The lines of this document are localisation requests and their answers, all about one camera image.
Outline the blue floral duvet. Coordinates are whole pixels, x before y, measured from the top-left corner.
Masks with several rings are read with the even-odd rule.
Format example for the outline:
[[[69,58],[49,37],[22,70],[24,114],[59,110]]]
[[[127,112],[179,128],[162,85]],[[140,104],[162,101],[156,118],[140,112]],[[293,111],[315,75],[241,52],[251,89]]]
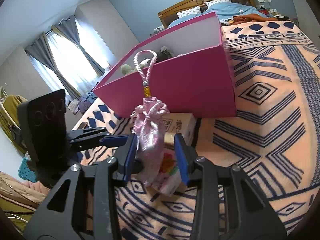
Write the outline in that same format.
[[[228,21],[232,20],[234,16],[244,16],[249,14],[257,14],[262,18],[267,18],[265,14],[260,13],[255,7],[249,5],[242,5],[239,3],[231,3],[231,2],[221,2],[221,3],[214,3],[213,5],[209,6],[208,9],[204,12],[200,12],[198,9],[195,11],[192,9],[191,14],[185,14],[183,16],[179,16],[178,19],[172,21],[168,28],[171,28],[175,25],[178,25],[182,22],[187,20],[191,20],[192,18],[202,16],[204,14],[208,14],[210,12],[215,12],[220,23],[229,25]]]

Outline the floral pillow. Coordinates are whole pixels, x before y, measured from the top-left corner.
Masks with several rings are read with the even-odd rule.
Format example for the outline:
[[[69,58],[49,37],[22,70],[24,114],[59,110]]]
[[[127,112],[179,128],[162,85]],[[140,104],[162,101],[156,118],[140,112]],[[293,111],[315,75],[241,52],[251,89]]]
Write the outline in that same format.
[[[201,13],[201,8],[198,5],[198,6],[194,7],[194,8],[178,12],[177,16],[178,16],[178,18],[183,18],[184,16],[196,15],[196,14],[200,14],[200,13]]]
[[[210,7],[212,5],[214,5],[215,3],[231,3],[232,0],[212,0],[212,1],[208,1],[208,2],[205,2],[206,6],[207,7]]]

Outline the orange brown garment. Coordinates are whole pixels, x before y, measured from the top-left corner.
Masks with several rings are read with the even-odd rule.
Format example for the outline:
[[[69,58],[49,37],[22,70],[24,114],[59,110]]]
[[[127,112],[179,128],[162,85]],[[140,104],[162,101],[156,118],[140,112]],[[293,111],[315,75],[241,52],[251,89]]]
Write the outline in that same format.
[[[229,20],[230,25],[236,25],[241,23],[248,23],[248,22],[267,22],[267,21],[277,21],[274,17],[262,17],[258,14],[248,14],[248,15],[241,15],[241,16],[233,16],[232,20]]]

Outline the floral pink tissue pack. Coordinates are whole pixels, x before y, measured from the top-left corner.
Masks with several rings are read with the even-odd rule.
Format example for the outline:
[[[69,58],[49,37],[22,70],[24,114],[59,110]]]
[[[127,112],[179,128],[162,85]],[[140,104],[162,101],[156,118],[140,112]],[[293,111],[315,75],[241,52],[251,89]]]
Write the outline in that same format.
[[[151,183],[151,187],[161,194],[172,196],[181,182],[182,180],[175,152],[165,148],[159,172]]]

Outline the orange patterned blanket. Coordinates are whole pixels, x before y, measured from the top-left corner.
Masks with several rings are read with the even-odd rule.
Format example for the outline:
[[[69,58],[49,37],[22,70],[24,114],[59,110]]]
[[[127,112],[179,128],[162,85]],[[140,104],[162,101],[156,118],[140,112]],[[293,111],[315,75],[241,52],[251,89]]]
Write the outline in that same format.
[[[319,47],[291,21],[221,28],[235,76],[236,116],[200,119],[195,146],[219,166],[239,165],[263,191],[288,239],[307,239],[319,207]],[[76,123],[124,134],[132,125],[100,99]],[[116,188],[119,224],[127,239],[189,239],[196,188],[172,197],[132,179]]]

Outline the pink satin drawstring pouch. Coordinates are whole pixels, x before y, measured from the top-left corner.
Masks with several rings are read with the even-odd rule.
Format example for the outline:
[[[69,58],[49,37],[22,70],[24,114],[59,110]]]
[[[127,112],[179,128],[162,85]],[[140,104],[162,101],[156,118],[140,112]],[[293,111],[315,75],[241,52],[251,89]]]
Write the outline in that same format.
[[[146,73],[138,63],[138,58],[142,54],[152,55]],[[152,185],[163,161],[165,137],[163,116],[169,113],[167,105],[151,95],[150,77],[156,60],[157,54],[152,50],[141,50],[133,58],[136,71],[142,78],[144,98],[142,104],[131,114],[131,119],[134,121],[133,131],[138,138],[137,157],[144,166],[138,174],[138,179],[145,186]]]

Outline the pink cardboard storage box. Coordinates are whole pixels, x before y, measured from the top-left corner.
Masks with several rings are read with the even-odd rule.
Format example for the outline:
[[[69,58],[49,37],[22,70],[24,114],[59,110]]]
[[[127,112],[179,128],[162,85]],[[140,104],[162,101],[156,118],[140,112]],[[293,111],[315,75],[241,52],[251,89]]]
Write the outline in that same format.
[[[133,47],[95,86],[95,95],[119,116],[130,116],[143,100],[142,78],[138,73],[123,75],[120,68],[133,66],[137,52],[157,52],[163,46],[174,57],[152,68],[152,96],[171,113],[191,113],[197,118],[235,116],[234,72],[215,12],[182,22]]]

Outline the clothes pile on windowsill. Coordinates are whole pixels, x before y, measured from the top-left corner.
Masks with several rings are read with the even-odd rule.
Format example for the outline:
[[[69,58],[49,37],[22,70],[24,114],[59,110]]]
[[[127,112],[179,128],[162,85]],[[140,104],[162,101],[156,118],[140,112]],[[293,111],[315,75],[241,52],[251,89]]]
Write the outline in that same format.
[[[78,112],[84,115],[97,98],[98,97],[93,92],[88,92],[85,95],[83,95],[79,100],[74,99],[73,101],[70,101],[68,103],[67,108],[74,115],[77,115]]]

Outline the brown knitted monkey plush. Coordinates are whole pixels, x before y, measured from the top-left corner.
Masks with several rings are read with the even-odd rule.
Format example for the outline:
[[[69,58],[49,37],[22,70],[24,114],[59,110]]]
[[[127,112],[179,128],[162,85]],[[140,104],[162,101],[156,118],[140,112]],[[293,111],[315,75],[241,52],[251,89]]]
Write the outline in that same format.
[[[174,57],[173,53],[169,51],[166,46],[162,46],[160,51],[158,51],[156,54],[157,54],[157,59],[156,59],[157,63]]]

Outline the beige tissue pack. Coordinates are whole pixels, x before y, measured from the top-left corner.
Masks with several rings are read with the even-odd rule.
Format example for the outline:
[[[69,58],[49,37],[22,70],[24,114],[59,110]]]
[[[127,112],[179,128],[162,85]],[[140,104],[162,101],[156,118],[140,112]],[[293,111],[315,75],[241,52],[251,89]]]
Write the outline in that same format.
[[[191,113],[170,113],[163,116],[165,126],[165,147],[174,149],[174,137],[181,133],[185,143],[190,146],[194,136],[196,119]]]

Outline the green frog plush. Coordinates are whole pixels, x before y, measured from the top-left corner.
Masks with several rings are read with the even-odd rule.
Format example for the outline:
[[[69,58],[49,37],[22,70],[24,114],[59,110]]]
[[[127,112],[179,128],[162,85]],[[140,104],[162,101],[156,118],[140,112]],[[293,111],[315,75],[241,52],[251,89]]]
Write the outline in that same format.
[[[150,62],[151,62],[151,59],[144,59],[143,61],[140,62],[139,66],[140,66],[140,68],[144,69],[149,66]],[[136,67],[131,67],[128,64],[123,64],[121,66],[120,70],[121,70],[121,73],[125,76],[125,75],[128,75],[128,74],[135,72]]]

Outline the left floral pillow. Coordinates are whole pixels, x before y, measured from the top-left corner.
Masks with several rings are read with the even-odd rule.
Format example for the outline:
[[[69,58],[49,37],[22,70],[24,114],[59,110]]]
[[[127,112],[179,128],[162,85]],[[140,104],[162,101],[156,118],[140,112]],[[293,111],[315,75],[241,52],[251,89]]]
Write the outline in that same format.
[[[183,18],[184,16],[196,15],[196,14],[200,14],[200,13],[201,13],[201,8],[198,5],[198,6],[194,7],[194,8],[178,12],[177,16],[178,16],[178,18]]]

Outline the grey curtains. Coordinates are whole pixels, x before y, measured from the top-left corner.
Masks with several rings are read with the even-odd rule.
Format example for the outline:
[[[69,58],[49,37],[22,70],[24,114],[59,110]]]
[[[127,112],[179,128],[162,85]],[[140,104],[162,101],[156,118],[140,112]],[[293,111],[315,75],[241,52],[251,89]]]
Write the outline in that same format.
[[[111,69],[113,55],[97,32],[74,15],[53,25],[25,48],[51,90],[79,100]]]

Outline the mustard yellow garment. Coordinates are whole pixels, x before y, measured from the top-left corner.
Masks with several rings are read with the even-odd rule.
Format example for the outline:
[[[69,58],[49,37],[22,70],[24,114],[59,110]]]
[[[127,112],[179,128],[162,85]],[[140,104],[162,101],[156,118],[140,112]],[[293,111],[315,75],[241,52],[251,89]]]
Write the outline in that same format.
[[[26,102],[27,99],[20,95],[9,95],[1,100],[1,128],[4,134],[10,139],[14,147],[23,155],[27,149],[23,145],[19,145],[12,137],[12,126],[20,127],[17,115],[17,107]]]

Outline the wooden nightstand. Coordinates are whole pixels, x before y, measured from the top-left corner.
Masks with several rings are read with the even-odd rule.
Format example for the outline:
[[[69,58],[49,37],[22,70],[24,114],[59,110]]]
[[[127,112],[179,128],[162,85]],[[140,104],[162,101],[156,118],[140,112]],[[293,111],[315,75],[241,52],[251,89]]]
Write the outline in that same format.
[[[267,15],[268,17],[273,17],[276,18],[279,21],[291,21],[293,22],[296,26],[299,26],[299,20],[298,18],[290,18],[289,16],[286,16],[280,12],[277,11],[277,9],[270,9],[268,6],[259,4],[258,6],[259,12]]]

